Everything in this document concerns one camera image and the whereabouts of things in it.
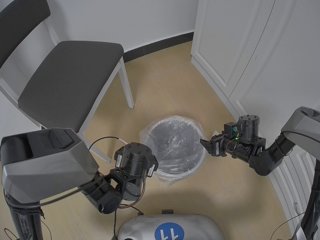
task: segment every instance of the trash can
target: trash can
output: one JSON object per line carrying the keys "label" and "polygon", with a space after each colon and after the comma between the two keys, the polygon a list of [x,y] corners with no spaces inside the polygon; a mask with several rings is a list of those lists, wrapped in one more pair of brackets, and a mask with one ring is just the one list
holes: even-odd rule
{"label": "trash can", "polygon": [[198,122],[177,115],[157,120],[140,132],[140,142],[151,148],[159,162],[155,176],[168,186],[202,165],[206,150],[199,140],[204,138]]}

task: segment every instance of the chair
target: chair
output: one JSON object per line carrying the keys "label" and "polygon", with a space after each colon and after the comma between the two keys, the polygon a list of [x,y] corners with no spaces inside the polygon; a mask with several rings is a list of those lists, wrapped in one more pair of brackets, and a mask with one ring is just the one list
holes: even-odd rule
{"label": "chair", "polygon": [[[47,0],[14,0],[0,12],[0,67],[30,32],[50,16]],[[51,36],[54,30],[49,27]],[[44,128],[71,128],[83,139],[94,112],[119,73],[130,108],[134,102],[123,61],[124,50],[118,43],[94,41],[56,42],[34,72],[20,97],[11,102]],[[106,162],[111,159],[97,147],[91,151]]]}

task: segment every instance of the chair frame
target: chair frame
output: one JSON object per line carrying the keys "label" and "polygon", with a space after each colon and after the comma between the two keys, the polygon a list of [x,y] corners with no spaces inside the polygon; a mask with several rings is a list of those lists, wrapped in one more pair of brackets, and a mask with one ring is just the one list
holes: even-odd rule
{"label": "chair frame", "polygon": [[[56,46],[60,40],[56,34],[56,32],[54,31],[54,28],[50,22],[50,17],[46,18],[44,21],[42,21],[42,23],[44,24],[46,30],[49,32],[50,38],[52,40],[52,42],[54,43],[54,45]],[[116,74],[119,73],[119,77],[121,80],[121,84],[124,90],[124,94],[126,97],[126,100],[128,102],[128,106],[133,109],[134,108],[134,100],[132,98],[132,93],[131,93],[131,89],[130,89],[130,85],[129,85],[129,80],[128,80],[128,76],[127,76],[127,72],[126,72],[126,68],[125,68],[125,63],[123,61],[123,57],[120,58],[119,62],[117,63],[116,67],[114,68],[114,70],[112,71],[110,77],[108,78],[107,82],[105,83],[105,85],[103,86],[101,92],[99,93],[98,97],[96,98],[89,114],[87,115],[85,121],[83,122],[82,126],[80,127],[79,132],[77,133],[77,135],[83,140],[83,142],[86,144],[87,147],[89,147],[92,142],[90,142],[85,136],[85,131],[87,130],[90,121],[92,119],[92,117],[94,116],[95,111],[97,110],[103,96],[105,95],[106,91],[108,90],[111,82],[113,81],[114,77],[116,76]],[[21,111],[28,119],[30,119],[35,125],[37,125],[39,128],[44,127],[45,126],[41,125],[39,122],[35,121],[33,118],[31,118],[30,116],[28,116],[26,113],[24,113],[21,109],[19,109],[18,107],[18,98],[19,96],[14,92],[14,90],[6,83],[6,81],[0,76],[0,92],[3,93],[3,95],[19,110]],[[101,150],[99,150],[96,146],[92,146],[91,150],[92,153],[94,153],[95,155],[97,155],[98,157],[100,157],[102,160],[104,160],[105,162],[110,163],[111,162],[111,158],[108,157],[106,154],[104,154]]]}

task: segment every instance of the black baseboard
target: black baseboard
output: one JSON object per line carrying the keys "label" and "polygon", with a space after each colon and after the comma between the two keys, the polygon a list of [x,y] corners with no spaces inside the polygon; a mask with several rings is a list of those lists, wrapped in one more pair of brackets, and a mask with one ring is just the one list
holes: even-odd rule
{"label": "black baseboard", "polygon": [[193,33],[194,32],[177,35],[171,38],[167,38],[158,42],[153,42],[153,43],[138,47],[133,50],[129,50],[123,54],[123,60],[124,62],[129,62],[131,60],[142,57],[144,55],[154,53],[156,51],[159,51],[171,46],[176,46],[182,43],[192,41]]}

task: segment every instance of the floor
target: floor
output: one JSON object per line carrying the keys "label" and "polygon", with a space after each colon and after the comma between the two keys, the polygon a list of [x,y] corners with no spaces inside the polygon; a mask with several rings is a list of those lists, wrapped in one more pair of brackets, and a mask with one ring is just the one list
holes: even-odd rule
{"label": "floor", "polygon": [[[234,121],[221,100],[191,64],[192,42],[148,54],[125,64],[134,109],[127,106],[120,79],[116,76],[100,103],[86,137],[94,141],[113,135],[126,142],[139,142],[139,132],[158,118],[180,115],[198,121],[210,138],[223,124]],[[122,145],[108,139],[97,146],[110,157]],[[100,171],[108,174],[111,164],[95,157]],[[286,221],[283,209],[268,177],[258,176],[249,166],[231,156],[207,156],[192,176],[166,186],[148,178],[146,192],[136,205],[145,215],[173,209],[177,214],[205,214],[213,218],[228,240],[269,240]],[[0,198],[0,224],[14,230],[10,213]],[[113,236],[114,215],[100,214],[81,193],[44,206],[45,223],[52,239],[106,240]],[[117,227],[136,215],[134,209],[119,210]],[[44,239],[50,235],[43,227]],[[273,239],[289,239],[285,224]],[[0,238],[6,239],[3,231]]]}

